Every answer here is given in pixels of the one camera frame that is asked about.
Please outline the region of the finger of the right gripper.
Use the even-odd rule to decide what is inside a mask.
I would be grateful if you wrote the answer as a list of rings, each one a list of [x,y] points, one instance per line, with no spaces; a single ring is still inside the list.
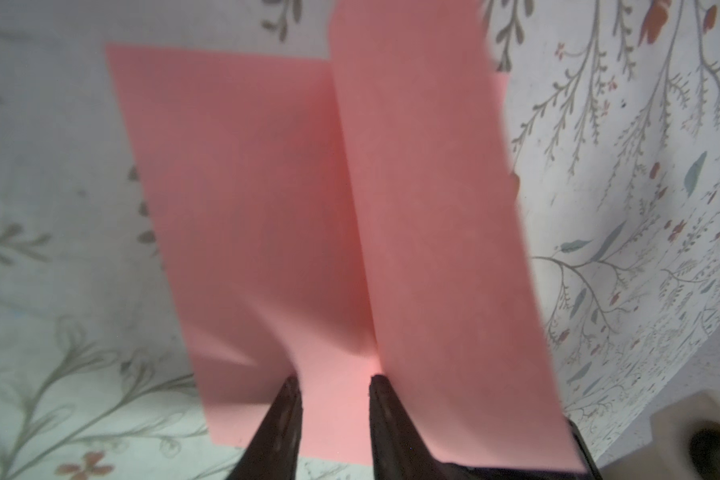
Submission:
[[[509,468],[483,468],[439,462],[448,479],[463,480],[602,480],[603,477],[594,462],[577,425],[567,420],[576,452],[583,463],[582,472],[519,470]]]

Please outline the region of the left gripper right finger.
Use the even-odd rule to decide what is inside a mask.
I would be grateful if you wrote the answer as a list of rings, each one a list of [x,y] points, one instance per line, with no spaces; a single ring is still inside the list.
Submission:
[[[369,398],[374,478],[446,479],[386,376],[372,377]]]

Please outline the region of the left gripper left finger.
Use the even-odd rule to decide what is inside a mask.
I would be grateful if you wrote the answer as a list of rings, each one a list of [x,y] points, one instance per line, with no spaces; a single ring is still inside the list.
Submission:
[[[290,376],[226,480],[295,479],[302,418],[299,381],[296,376]]]

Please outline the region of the pink square paper sheet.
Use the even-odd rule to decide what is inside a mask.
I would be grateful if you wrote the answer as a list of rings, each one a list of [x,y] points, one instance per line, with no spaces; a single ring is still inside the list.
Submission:
[[[340,1],[326,60],[110,45],[213,442],[290,375],[303,456],[371,462],[391,381],[439,460],[579,472],[473,1]]]

